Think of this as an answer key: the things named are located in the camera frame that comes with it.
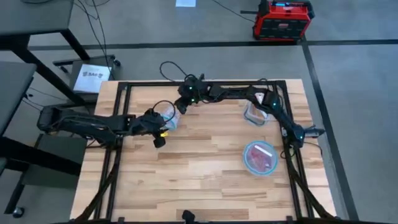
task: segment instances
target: gray floor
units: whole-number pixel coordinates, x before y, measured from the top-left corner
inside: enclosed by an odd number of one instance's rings
[[[256,10],[258,0],[220,0],[235,11]],[[395,8],[397,0],[313,0],[316,17],[307,31],[308,40],[398,39]],[[195,42],[252,40],[252,24],[210,0],[198,0],[195,8],[175,8],[173,0],[112,0],[100,6],[107,44],[145,42]],[[87,18],[74,7],[70,28],[82,44],[96,44]],[[99,26],[95,24],[99,36]],[[66,45],[59,34],[37,35],[30,45]],[[398,169],[394,138],[398,120],[396,94],[398,55],[396,45],[310,47],[315,69],[325,96],[336,140],[360,219],[398,222]],[[314,122],[322,127],[317,101],[301,47],[223,47],[197,49],[113,49],[123,64],[118,79],[161,79],[159,64],[177,62],[189,73],[208,78],[302,78]],[[75,58],[70,50],[33,52],[65,81],[68,77],[51,61]],[[88,51],[101,55],[100,50]],[[10,52],[0,60],[20,61]],[[181,74],[165,67],[170,78]],[[32,87],[64,98],[36,74]],[[34,100],[43,105],[62,102],[40,93]],[[7,136],[33,144],[39,135],[35,127],[38,112],[21,104]],[[346,217],[339,184],[325,137],[320,140],[333,200],[339,216]],[[5,173],[0,179],[0,209],[5,206],[18,174]],[[20,205],[26,216],[13,220],[0,216],[2,223],[50,223],[68,219],[74,191],[27,187]]]

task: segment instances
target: clear plastic container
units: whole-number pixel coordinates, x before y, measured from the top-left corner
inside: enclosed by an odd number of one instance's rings
[[[244,148],[243,162],[250,173],[264,176],[275,170],[278,164],[278,155],[269,143],[254,141]]]
[[[268,114],[257,109],[250,101],[246,104],[243,117],[256,126],[263,126],[268,121]]]
[[[161,115],[163,119],[167,121],[173,116],[173,113],[174,113],[174,107],[170,105]],[[180,112],[177,109],[175,109],[174,117],[166,123],[165,128],[171,131],[176,130],[179,120],[180,120]]]

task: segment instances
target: portable power station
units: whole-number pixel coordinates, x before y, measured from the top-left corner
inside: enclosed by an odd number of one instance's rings
[[[261,0],[253,36],[256,40],[297,41],[314,17],[310,1]]]

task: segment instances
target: desk leg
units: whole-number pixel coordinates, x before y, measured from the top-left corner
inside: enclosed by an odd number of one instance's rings
[[[26,162],[28,164],[57,170],[67,174],[79,176],[81,165],[69,159],[26,146],[9,138],[0,138],[0,157]]]
[[[26,63],[34,63],[37,65],[37,73],[39,73],[43,78],[45,78],[51,85],[53,85],[57,90],[67,96],[74,103],[79,105],[84,105],[85,101],[82,97],[75,94],[65,82],[62,81],[51,69],[45,66],[35,55],[28,51],[25,47],[13,47],[12,52],[16,54]]]
[[[77,41],[76,37],[72,34],[70,29],[61,31],[61,34],[65,40],[69,43],[69,45],[74,49],[74,51],[79,55],[82,60],[89,60],[90,56],[88,56],[86,50],[81,46],[79,41]]]

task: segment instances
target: wooden table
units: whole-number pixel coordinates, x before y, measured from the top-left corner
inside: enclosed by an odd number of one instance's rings
[[[286,80],[295,121],[312,124],[301,80]],[[117,82],[103,83],[95,113],[113,112]],[[179,97],[176,86],[133,87],[130,114],[141,115],[160,100]],[[294,217],[286,163],[279,163],[268,177],[250,174],[243,162],[246,144],[264,140],[282,151],[278,122],[273,119],[258,128],[243,119],[245,100],[191,106],[180,118],[178,129],[169,132],[166,145],[153,146],[152,136],[126,137],[113,220],[154,222],[181,220],[182,211],[191,210],[197,220],[285,220]],[[314,139],[306,139],[317,144]],[[310,190],[331,214],[335,208],[319,148],[301,148]],[[71,218],[77,217],[98,190],[104,149],[87,149],[76,190]],[[301,190],[300,204],[305,215]],[[101,216],[104,217],[107,195]]]

